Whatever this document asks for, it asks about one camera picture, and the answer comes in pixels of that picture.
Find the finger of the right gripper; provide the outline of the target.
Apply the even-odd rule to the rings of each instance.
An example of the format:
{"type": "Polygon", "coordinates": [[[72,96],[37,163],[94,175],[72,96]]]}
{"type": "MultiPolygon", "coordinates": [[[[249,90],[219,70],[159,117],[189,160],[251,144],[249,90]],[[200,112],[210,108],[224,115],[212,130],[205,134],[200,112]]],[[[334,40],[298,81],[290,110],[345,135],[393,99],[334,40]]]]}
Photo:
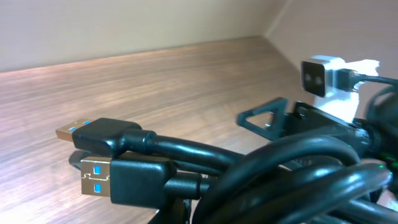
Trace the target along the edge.
{"type": "Polygon", "coordinates": [[[287,99],[275,98],[238,114],[236,124],[270,141],[275,141],[282,135],[287,106],[287,99]]]}

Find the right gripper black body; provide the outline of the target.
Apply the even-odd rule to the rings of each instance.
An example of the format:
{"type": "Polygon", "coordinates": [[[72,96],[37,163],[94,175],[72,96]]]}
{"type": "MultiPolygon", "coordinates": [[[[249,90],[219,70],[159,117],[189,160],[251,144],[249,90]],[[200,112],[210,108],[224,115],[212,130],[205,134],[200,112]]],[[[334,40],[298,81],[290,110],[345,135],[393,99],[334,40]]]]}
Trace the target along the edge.
{"type": "Polygon", "coordinates": [[[373,151],[373,130],[364,119],[355,118],[348,123],[312,105],[296,102],[286,117],[284,135],[322,134],[349,144],[360,156],[373,151]]]}

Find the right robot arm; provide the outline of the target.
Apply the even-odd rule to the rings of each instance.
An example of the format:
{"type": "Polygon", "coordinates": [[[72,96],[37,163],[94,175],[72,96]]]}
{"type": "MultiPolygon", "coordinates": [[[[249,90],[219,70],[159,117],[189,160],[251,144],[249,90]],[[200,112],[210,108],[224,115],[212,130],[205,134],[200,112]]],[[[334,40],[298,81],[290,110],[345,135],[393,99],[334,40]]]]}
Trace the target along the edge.
{"type": "Polygon", "coordinates": [[[394,178],[389,187],[397,196],[397,88],[387,87],[368,103],[366,117],[341,118],[304,102],[285,112],[287,99],[276,98],[238,114],[237,124],[270,141],[295,134],[321,134],[337,138],[359,156],[385,161],[394,178]]]}

